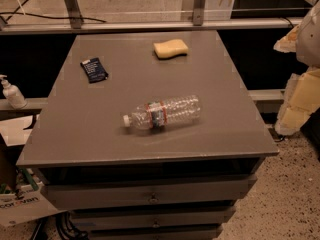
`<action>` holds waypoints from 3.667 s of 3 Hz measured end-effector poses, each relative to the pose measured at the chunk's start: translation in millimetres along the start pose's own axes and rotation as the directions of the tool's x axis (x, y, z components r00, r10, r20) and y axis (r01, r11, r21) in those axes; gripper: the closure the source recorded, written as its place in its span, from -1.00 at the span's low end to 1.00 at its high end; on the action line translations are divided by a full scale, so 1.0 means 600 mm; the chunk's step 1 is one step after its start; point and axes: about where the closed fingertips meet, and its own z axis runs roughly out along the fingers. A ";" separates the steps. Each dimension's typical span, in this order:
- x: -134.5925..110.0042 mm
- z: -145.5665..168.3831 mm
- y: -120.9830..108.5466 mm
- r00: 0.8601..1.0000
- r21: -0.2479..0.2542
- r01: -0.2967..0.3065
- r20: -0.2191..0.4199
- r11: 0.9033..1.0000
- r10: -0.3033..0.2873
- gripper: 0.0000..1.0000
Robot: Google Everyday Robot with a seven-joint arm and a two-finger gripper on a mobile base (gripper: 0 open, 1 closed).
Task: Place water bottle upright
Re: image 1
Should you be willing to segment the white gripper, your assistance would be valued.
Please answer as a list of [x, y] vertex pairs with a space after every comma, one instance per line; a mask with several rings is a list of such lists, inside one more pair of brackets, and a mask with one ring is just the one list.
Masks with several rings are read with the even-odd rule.
[[302, 75], [292, 74], [284, 92], [284, 102], [275, 123], [279, 135], [293, 135], [320, 108], [320, 0], [300, 26], [292, 28], [273, 49], [296, 52], [297, 60], [309, 66]]

